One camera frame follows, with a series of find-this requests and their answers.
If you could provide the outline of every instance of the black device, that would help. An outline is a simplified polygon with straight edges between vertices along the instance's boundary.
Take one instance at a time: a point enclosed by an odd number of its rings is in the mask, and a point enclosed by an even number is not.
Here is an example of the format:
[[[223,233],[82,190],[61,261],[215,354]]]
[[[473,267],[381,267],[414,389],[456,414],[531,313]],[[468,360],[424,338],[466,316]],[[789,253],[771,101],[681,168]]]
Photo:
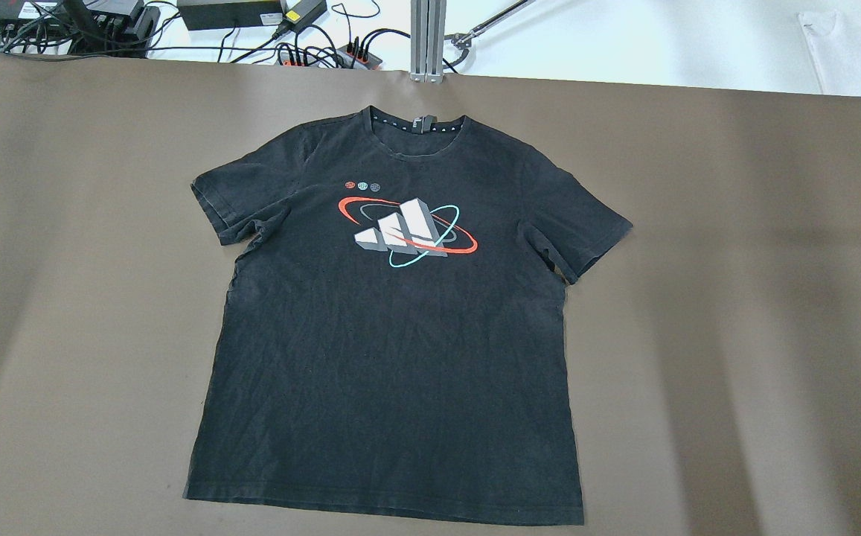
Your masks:
[[[284,16],[280,0],[178,0],[177,6],[190,31],[277,27]]]
[[[37,21],[49,11],[50,16]],[[0,42],[10,42],[23,26],[34,23],[39,39],[71,38],[70,54],[145,57],[149,36],[159,23],[158,7],[142,0],[0,0]]]

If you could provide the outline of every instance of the white three-bar logo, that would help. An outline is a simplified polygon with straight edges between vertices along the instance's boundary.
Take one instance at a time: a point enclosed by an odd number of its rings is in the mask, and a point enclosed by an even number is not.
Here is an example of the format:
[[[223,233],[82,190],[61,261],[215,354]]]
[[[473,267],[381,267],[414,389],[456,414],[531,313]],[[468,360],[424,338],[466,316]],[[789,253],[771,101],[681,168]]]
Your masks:
[[[355,234],[354,241],[366,250],[446,257],[433,214],[417,197],[401,203],[399,213],[377,220],[377,227]]]

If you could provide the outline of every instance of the plug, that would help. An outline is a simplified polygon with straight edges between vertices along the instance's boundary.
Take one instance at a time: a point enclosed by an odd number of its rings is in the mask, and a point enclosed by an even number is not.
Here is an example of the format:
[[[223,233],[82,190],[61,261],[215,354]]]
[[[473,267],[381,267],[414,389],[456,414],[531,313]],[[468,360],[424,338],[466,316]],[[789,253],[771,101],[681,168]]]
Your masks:
[[[361,46],[361,42],[356,38],[353,43],[348,43],[346,47],[338,48],[338,55],[341,57],[342,65],[345,67],[350,67],[353,61],[354,68],[373,71],[383,63],[383,59],[377,57],[376,54],[365,52]]]

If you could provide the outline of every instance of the white table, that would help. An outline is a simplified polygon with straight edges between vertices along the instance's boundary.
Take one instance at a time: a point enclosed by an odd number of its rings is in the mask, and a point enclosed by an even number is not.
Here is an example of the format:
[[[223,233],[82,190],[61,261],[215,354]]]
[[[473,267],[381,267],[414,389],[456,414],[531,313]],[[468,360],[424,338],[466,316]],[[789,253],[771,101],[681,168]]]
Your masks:
[[[410,2],[378,2],[380,15],[351,20],[354,35],[374,28],[410,30]],[[451,1],[446,32],[465,33],[511,3]],[[374,12],[369,0],[345,0],[345,4],[350,13]],[[485,76],[820,94],[797,22],[797,13],[803,10],[841,10],[861,16],[861,0],[539,0],[475,40],[470,57],[457,69]],[[170,13],[165,7],[164,15]],[[337,45],[348,41],[341,15],[328,11],[317,24]],[[159,44],[218,45],[225,34],[226,30],[189,33],[180,19]],[[270,28],[243,28],[235,45],[256,47],[270,34]],[[298,43],[327,44],[314,30],[305,31]],[[406,38],[382,35],[371,51],[385,60],[383,68],[409,70]],[[458,56],[450,45],[445,45],[444,53],[447,58]],[[150,57],[215,61],[218,51],[154,51]]]

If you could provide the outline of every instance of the black t-shirt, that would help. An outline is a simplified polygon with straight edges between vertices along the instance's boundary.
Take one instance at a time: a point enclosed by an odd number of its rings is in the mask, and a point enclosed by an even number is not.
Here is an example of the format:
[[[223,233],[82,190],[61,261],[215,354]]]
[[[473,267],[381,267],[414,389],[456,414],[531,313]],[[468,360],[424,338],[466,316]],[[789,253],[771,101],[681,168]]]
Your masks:
[[[631,228],[467,116],[369,106],[192,190],[235,261],[188,499],[582,525],[563,302]]]

